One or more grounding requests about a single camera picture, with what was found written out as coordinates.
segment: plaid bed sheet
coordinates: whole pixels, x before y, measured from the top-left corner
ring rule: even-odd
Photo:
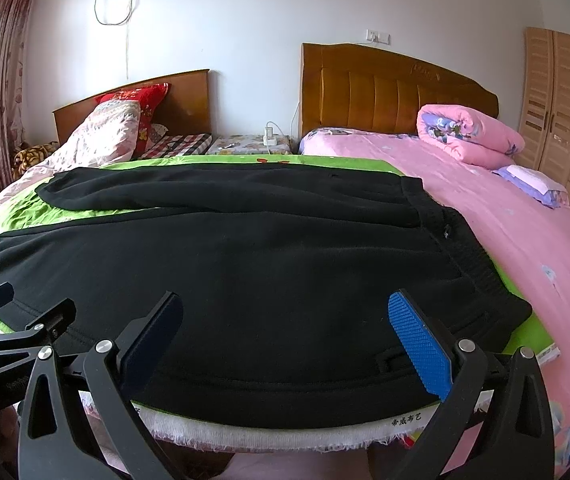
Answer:
[[[211,134],[197,134],[188,136],[165,136],[138,160],[146,158],[167,158],[176,155],[202,155],[212,143]]]

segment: blue gripper pad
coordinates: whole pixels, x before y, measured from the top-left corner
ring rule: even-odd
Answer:
[[[443,401],[452,387],[451,362],[430,329],[400,292],[389,297],[389,323],[401,340],[418,376],[430,393]]]

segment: silver screw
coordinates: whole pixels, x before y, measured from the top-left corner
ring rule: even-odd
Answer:
[[[474,343],[471,339],[461,339],[458,342],[458,348],[460,348],[463,352],[473,352],[476,350],[476,343]]]
[[[523,348],[520,349],[520,355],[525,359],[532,359],[534,357],[534,351],[528,346],[523,346]]]
[[[96,351],[99,354],[106,354],[111,350],[111,347],[113,346],[114,343],[112,343],[109,339],[103,339],[102,341],[98,341],[96,343]]]
[[[54,351],[51,349],[51,346],[43,346],[43,348],[38,352],[38,358],[42,361],[46,361],[53,353]]]

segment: red pillow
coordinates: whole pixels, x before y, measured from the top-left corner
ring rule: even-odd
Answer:
[[[110,94],[96,97],[98,104],[118,99],[121,101],[138,101],[140,103],[140,122],[138,124],[138,140],[136,149],[131,156],[132,160],[138,158],[152,147],[154,142],[149,133],[152,131],[152,117],[156,107],[162,102],[169,91],[170,83],[134,88],[133,90],[119,90]]]

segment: headboard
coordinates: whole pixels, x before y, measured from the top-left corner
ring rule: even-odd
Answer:
[[[158,83],[171,83],[171,87],[154,113],[154,122],[164,124],[172,136],[211,132],[209,121],[209,69],[155,77],[105,90],[102,95],[116,90],[139,88]],[[54,111],[58,140],[63,144],[96,107],[96,96],[88,97]]]
[[[388,50],[303,43],[301,72],[302,136],[322,126],[416,132],[425,104],[461,104],[498,116],[498,98],[476,81]]]

